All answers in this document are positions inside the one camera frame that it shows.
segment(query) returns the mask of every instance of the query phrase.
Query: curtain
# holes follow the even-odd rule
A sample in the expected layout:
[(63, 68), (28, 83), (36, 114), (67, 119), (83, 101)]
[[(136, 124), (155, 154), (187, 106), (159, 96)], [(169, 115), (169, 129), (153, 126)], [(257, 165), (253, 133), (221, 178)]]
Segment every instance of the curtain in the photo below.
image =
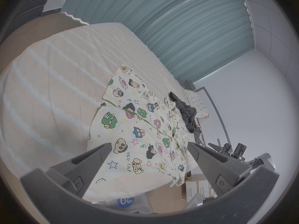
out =
[(89, 24), (124, 24), (183, 82), (254, 48), (244, 0), (66, 0), (61, 11)]

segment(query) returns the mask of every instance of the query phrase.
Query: floor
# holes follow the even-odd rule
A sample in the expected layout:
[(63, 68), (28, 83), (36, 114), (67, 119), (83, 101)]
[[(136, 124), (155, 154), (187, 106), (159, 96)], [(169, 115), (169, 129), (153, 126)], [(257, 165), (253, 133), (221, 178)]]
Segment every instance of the floor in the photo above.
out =
[[(45, 17), (36, 18), (13, 32), (0, 46), (0, 74), (32, 43), (50, 37), (53, 34), (83, 26), (79, 21), (73, 20), (64, 13), (55, 13)], [(26, 195), (19, 179), (15, 177), (0, 159), (0, 173), (5, 184), (9, 187), (28, 212), (39, 222), (48, 223), (47, 220), (33, 206)], [(182, 201), (181, 187), (164, 185), (147, 193), (153, 212), (170, 213), (182, 210), (186, 201)]]

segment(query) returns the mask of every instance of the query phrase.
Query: fitted sheet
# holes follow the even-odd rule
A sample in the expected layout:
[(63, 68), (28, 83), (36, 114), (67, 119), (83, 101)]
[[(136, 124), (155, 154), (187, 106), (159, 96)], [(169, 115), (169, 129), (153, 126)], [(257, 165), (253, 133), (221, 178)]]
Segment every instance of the fitted sheet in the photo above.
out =
[[(9, 170), (21, 177), (86, 152), (91, 122), (122, 64), (160, 100), (172, 91), (188, 104), (166, 67), (120, 23), (66, 30), (15, 58), (0, 77), (0, 156)], [(185, 135), (194, 142), (193, 134)], [(188, 152), (186, 171), (196, 166)]]

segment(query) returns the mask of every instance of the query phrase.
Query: white pillow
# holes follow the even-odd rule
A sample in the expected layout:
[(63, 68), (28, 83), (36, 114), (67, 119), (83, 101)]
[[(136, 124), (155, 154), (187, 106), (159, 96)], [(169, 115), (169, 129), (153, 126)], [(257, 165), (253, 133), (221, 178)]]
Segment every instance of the white pillow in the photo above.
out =
[(199, 95), (194, 91), (190, 91), (190, 90), (184, 90), (184, 91), (185, 91), (185, 94), (187, 96), (190, 106), (196, 108), (195, 118), (196, 119), (208, 118), (209, 111), (207, 110), (207, 108), (204, 106), (204, 104), (200, 100)]

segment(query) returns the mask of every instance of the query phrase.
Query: cartoon print pajamas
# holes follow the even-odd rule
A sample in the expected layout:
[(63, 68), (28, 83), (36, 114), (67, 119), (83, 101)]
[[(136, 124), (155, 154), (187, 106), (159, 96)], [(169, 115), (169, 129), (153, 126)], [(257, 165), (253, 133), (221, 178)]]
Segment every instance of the cartoon print pajamas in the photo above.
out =
[(156, 95), (125, 65), (115, 72), (91, 127), (87, 150), (112, 144), (94, 181), (162, 172), (182, 185), (187, 165), (185, 130), (175, 103)]

